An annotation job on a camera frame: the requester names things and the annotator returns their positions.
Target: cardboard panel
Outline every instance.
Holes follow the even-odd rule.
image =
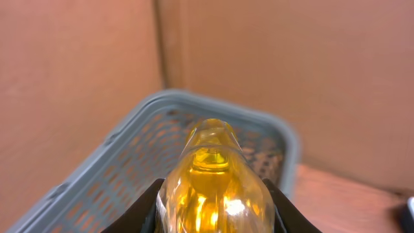
[[[161,89],[149,1],[0,3],[0,232]]]
[[[181,20],[163,38],[174,41],[180,28],[181,55],[167,66],[182,62],[183,87],[285,118],[303,139],[305,162],[414,188],[413,1],[180,5]]]

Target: bottle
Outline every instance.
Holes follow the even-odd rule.
[[[247,165],[232,127],[217,119],[190,132],[157,195],[164,232],[273,232],[275,208]]]

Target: cardboard wall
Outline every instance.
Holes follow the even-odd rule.
[[[152,4],[0,3],[0,232],[161,89]]]
[[[158,10],[172,87],[281,116],[307,163],[414,189],[413,1],[160,0]]]

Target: basket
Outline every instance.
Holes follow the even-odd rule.
[[[174,168],[189,130],[205,118],[233,126],[251,168],[292,194],[300,146],[282,120],[183,91],[136,106],[104,143],[9,232],[99,232]]]

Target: clear plastic bottle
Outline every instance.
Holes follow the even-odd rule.
[[[180,158],[157,196],[164,232],[273,232],[272,198],[229,124],[201,122]]]

